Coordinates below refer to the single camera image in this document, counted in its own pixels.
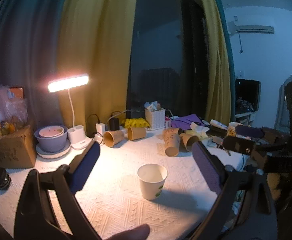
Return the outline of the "operator fingertip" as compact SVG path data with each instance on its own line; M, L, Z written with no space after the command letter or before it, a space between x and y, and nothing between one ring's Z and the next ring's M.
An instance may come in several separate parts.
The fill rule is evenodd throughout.
M150 227L147 224L140 225L134 229L126 230L113 235L108 240L145 240L150 234Z

